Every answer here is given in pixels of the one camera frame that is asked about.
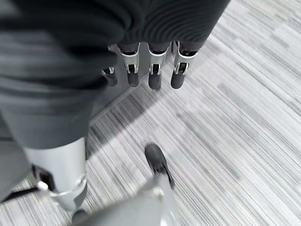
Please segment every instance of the floor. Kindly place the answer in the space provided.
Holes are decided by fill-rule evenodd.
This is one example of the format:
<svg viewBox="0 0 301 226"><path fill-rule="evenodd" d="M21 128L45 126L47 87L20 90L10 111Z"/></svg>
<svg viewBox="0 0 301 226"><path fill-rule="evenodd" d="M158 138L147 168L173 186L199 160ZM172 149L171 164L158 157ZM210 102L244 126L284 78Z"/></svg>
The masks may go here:
<svg viewBox="0 0 301 226"><path fill-rule="evenodd" d="M133 194L155 142L183 226L301 226L300 12L300 0L232 0L181 89L170 87L170 59L159 93L143 84L95 117L84 209ZM4 226L70 219L42 194L0 206Z"/></svg>

